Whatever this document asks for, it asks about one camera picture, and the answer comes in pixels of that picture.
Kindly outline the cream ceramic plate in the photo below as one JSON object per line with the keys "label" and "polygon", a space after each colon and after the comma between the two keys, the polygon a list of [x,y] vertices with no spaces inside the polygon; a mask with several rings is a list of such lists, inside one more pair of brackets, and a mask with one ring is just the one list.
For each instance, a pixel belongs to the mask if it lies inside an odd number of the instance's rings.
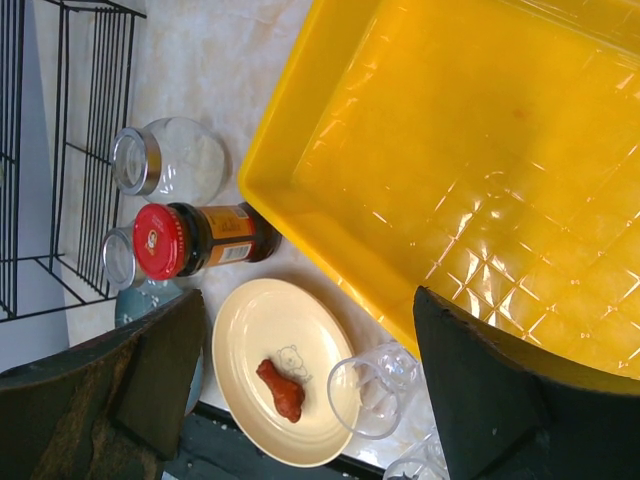
{"label": "cream ceramic plate", "polygon": [[349,443],[359,402],[352,379],[328,397],[329,374],[352,356],[332,313],[291,283],[256,279],[220,307],[212,334],[215,377],[231,415],[264,453],[311,468]]}

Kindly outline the glass jar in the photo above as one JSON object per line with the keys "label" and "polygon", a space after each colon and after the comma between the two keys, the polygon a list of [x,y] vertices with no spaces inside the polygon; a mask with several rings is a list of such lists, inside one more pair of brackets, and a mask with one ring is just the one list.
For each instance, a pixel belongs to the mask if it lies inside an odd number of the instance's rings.
{"label": "glass jar", "polygon": [[102,265],[110,285],[118,291],[138,288],[146,280],[135,256],[133,224],[109,230],[102,244]]}
{"label": "glass jar", "polygon": [[207,205],[231,174],[220,136],[184,117],[121,129],[112,143],[110,163],[119,190],[150,203]]}

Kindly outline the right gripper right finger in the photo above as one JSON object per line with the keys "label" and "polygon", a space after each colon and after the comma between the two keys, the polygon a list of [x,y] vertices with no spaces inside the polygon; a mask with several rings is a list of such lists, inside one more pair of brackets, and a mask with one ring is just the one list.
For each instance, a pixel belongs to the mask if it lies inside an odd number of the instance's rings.
{"label": "right gripper right finger", "polygon": [[638,381],[529,344],[425,287],[413,315],[451,478],[638,478]]}

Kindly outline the red-lidded sauce jar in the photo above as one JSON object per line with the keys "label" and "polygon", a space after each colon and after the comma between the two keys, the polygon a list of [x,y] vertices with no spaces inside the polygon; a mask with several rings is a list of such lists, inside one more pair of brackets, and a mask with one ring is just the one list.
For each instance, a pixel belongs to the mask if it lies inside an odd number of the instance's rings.
{"label": "red-lidded sauce jar", "polygon": [[267,259],[282,235],[247,202],[195,207],[144,206],[133,223],[133,249],[153,280],[191,277],[203,269]]}

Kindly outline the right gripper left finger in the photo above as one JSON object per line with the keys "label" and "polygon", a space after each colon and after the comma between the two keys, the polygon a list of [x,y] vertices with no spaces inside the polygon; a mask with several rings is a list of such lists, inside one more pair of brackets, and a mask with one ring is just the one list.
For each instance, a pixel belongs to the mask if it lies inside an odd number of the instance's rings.
{"label": "right gripper left finger", "polygon": [[4,479],[159,479],[206,334],[191,290],[123,327],[1,374]]}

